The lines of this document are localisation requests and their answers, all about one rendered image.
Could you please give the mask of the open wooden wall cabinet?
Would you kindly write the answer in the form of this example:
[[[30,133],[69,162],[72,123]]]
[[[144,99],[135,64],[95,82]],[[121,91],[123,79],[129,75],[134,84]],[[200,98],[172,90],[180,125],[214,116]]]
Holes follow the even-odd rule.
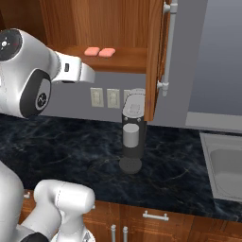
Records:
[[[49,47],[81,57],[96,71],[146,71],[149,0],[40,0],[40,6]],[[88,47],[115,53],[88,57]]]

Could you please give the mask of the black and grey drink machine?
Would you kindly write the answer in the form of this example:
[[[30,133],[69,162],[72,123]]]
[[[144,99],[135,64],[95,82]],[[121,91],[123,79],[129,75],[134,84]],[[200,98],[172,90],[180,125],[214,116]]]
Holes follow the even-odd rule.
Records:
[[[124,157],[119,166],[127,174],[138,173],[142,167],[147,133],[145,89],[132,89],[122,110],[122,148]]]

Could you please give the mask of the steel sink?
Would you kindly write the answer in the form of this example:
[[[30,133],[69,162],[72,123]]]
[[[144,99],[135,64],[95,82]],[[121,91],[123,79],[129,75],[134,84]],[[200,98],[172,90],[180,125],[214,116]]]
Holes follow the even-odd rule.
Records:
[[[199,134],[215,199],[242,202],[242,137]]]

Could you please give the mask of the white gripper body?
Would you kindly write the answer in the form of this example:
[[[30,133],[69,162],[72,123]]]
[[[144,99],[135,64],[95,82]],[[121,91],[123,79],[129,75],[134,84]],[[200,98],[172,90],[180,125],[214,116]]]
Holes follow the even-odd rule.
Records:
[[[80,81],[82,82],[95,82],[95,71],[86,63],[81,64]]]

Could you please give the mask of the dark wooden cabinet door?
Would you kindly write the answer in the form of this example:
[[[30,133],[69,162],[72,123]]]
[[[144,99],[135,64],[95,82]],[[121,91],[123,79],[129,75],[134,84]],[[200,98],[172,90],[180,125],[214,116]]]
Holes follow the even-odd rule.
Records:
[[[0,0],[0,30],[19,28],[47,43],[39,0]]]

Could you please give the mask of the wooden panel under sink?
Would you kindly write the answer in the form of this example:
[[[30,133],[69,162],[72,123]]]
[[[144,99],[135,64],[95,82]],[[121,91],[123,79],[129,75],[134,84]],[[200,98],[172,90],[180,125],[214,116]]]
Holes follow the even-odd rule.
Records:
[[[242,242],[242,222],[196,216],[187,242]]]

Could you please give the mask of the grey window with sill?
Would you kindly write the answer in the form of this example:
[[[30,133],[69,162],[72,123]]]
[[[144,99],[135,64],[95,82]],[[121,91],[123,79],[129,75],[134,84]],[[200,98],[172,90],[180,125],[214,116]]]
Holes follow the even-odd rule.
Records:
[[[208,0],[186,125],[242,131],[242,0]]]

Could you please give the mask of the pink bar soap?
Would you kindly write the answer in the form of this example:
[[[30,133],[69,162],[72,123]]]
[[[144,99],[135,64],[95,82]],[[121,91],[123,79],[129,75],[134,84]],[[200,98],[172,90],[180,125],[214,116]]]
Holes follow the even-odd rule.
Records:
[[[100,49],[98,47],[88,47],[84,51],[84,55],[88,57],[96,57],[99,53]]]
[[[99,53],[98,56],[101,58],[110,58],[115,53],[114,48],[103,48]]]

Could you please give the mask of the wooden drawer front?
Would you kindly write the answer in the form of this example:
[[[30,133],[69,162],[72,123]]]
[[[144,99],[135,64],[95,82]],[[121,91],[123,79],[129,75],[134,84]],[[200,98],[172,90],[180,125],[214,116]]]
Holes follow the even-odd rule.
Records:
[[[85,214],[83,219],[121,228],[127,222],[128,215],[129,206],[126,204],[97,200],[95,208]]]
[[[169,220],[144,218],[145,210],[156,216],[167,214]],[[129,205],[128,242],[187,242],[193,220],[190,215]]]

